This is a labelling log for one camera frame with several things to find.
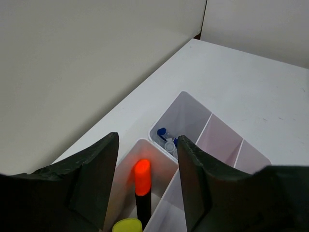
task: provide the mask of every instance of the gray wall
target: gray wall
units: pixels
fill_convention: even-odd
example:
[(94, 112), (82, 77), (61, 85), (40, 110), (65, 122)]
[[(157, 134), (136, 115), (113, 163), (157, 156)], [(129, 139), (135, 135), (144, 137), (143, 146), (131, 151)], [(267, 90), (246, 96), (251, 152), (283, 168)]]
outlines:
[(201, 39), (309, 68), (309, 0), (208, 0)]
[(205, 1), (0, 1), (0, 172), (61, 155), (200, 32)]

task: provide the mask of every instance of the yellow round cap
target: yellow round cap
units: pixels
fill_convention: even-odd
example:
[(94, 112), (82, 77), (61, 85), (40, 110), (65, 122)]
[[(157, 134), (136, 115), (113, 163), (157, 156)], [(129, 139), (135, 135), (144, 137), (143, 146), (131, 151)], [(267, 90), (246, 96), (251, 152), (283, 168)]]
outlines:
[(117, 222), (112, 232), (143, 232), (141, 222), (137, 218), (126, 218)]

